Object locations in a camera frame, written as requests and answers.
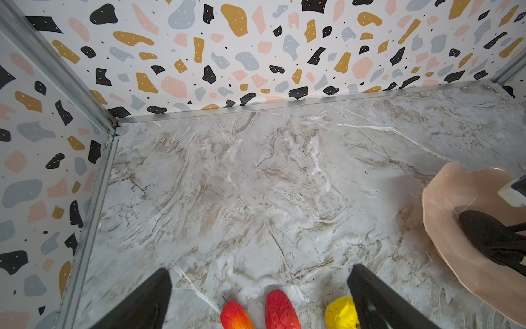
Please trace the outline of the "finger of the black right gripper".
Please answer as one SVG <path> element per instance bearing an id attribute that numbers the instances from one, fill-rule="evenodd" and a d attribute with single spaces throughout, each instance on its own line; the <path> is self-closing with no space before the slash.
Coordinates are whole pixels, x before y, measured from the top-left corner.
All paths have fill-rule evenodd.
<path id="1" fill-rule="evenodd" d="M 509 267 L 525 276 L 525 223 L 505 226 L 499 220 L 479 211 L 459 214 L 460 227 L 472 246 L 500 266 Z"/>

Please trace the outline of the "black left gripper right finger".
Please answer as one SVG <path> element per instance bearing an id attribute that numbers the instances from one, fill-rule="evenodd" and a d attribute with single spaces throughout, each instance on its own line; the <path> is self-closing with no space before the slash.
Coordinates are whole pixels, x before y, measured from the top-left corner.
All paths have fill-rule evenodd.
<path id="1" fill-rule="evenodd" d="M 372 271 L 355 264 L 347 285 L 361 328 L 437 328 Z"/>

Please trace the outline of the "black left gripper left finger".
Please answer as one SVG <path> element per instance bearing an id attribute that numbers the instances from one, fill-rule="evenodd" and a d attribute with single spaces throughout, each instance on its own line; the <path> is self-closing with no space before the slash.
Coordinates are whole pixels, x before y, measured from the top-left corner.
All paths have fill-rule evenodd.
<path id="1" fill-rule="evenodd" d="M 92 328 L 162 328 L 171 292 L 170 274 L 160 268 Z"/>

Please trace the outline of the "yellow fake lemon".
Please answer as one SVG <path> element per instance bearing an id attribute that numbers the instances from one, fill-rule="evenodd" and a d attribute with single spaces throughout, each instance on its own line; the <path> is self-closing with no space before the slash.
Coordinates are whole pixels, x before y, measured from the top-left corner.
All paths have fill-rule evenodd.
<path id="1" fill-rule="evenodd" d="M 359 329 L 360 322 L 352 297 L 340 297 L 325 310 L 325 324 L 328 329 Z"/>

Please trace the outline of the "red orange fake peach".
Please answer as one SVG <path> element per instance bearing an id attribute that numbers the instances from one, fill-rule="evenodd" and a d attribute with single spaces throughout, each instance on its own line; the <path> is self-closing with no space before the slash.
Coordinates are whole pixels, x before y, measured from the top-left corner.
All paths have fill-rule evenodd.
<path id="1" fill-rule="evenodd" d="M 224 329 L 255 329 L 249 314 L 236 301 L 226 302 L 220 320 Z"/>

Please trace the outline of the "red fake strawberry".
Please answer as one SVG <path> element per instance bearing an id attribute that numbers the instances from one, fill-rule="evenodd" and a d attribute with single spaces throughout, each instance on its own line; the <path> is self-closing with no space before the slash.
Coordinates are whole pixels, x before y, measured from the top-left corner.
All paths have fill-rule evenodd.
<path id="1" fill-rule="evenodd" d="M 267 329 L 301 329 L 301 324 L 292 302 L 279 289 L 268 294 L 265 306 Z"/>

